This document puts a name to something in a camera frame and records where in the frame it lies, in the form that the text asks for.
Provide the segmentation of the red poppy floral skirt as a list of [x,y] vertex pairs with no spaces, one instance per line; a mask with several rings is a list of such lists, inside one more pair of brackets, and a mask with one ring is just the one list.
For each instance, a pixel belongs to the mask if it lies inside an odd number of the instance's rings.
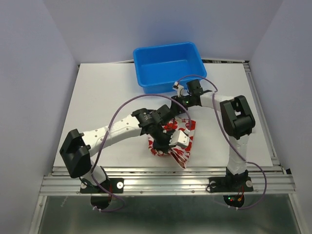
[[[187,162],[191,157],[191,148],[192,142],[195,135],[195,128],[196,128],[196,121],[191,120],[192,126],[189,132],[189,144],[188,147],[185,149],[181,148],[180,146],[175,146],[171,148],[167,153],[164,153],[161,150],[157,150],[154,146],[154,139],[148,135],[148,150],[151,152],[152,155],[158,157],[171,157],[182,169],[186,169]],[[185,118],[176,117],[173,120],[170,120],[165,126],[165,130],[188,130],[189,121]]]

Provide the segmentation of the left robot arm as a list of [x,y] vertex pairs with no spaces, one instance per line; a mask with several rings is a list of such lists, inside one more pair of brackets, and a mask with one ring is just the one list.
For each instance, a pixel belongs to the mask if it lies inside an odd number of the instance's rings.
[[159,146],[167,150],[173,131],[166,133],[163,126],[174,117],[172,110],[163,105],[157,110],[138,109],[110,127],[86,132],[73,129],[67,134],[59,153],[71,178],[84,178],[97,192],[104,192],[109,181],[99,166],[91,172],[95,165],[91,157],[99,153],[100,149],[142,135],[150,135]]

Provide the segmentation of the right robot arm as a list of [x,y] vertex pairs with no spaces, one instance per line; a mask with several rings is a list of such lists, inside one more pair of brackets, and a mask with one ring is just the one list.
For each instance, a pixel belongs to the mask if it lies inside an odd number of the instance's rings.
[[219,95],[217,90],[204,90],[198,79],[187,83],[187,94],[184,87],[176,81],[173,89],[171,110],[182,114],[188,108],[201,106],[212,108],[223,136],[229,144],[229,160],[224,177],[210,177],[206,190],[210,193],[251,192],[253,185],[247,169],[247,143],[255,127],[255,119],[245,96]]

